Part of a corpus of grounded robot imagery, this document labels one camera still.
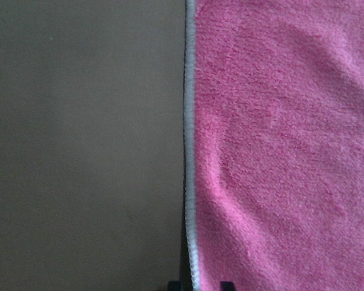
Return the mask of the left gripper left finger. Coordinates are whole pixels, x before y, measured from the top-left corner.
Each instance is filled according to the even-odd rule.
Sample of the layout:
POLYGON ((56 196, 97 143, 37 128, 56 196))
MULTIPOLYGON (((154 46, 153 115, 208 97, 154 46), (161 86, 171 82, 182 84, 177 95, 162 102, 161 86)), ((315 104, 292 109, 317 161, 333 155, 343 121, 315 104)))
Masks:
POLYGON ((183 283, 181 281, 169 281, 167 284, 167 291, 183 291, 183 283))

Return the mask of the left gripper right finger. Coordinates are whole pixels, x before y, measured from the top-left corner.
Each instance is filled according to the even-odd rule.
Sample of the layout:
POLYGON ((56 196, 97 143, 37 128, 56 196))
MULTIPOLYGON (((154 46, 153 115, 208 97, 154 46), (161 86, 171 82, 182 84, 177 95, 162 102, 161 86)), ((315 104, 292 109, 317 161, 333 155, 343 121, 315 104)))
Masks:
POLYGON ((235 284, 231 281, 221 281, 220 291, 235 291, 235 284))

